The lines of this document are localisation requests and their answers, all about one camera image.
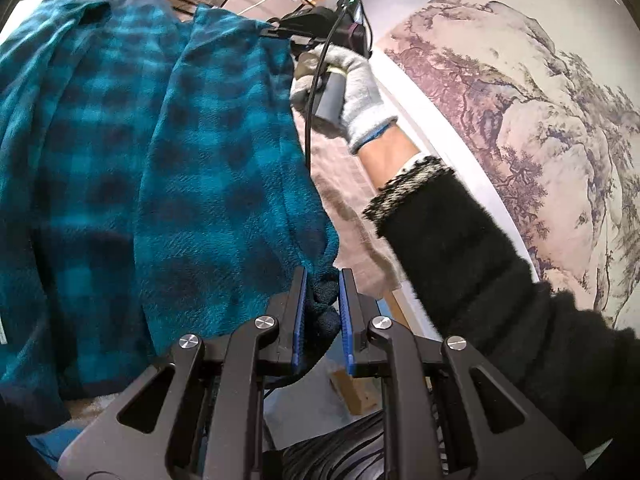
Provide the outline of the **right hand in white glove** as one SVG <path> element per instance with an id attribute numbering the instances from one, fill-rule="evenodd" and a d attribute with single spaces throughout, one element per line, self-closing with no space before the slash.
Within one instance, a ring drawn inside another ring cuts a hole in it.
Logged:
<path id="1" fill-rule="evenodd" d="M 324 45 L 299 55 L 290 101 L 294 110 L 306 112 L 310 98 L 314 72 L 319 67 Z M 396 124 L 396 110 L 382 99 L 369 61 L 358 53 L 331 44 L 326 50 L 324 65 L 344 78 L 343 101 L 337 107 L 340 114 L 335 122 L 318 117 L 314 113 L 312 128 L 328 138 L 340 136 L 355 155 L 364 144 L 382 136 L 384 131 Z"/>

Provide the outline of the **right forearm in black sleeve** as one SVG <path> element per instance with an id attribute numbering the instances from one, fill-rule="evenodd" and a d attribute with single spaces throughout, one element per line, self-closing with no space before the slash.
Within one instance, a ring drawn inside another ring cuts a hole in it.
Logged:
<path id="1" fill-rule="evenodd" d="M 440 159 L 389 126 L 354 146 L 378 188 L 366 217 L 442 336 L 469 341 L 582 452 L 639 446 L 639 341 L 532 277 Z"/>

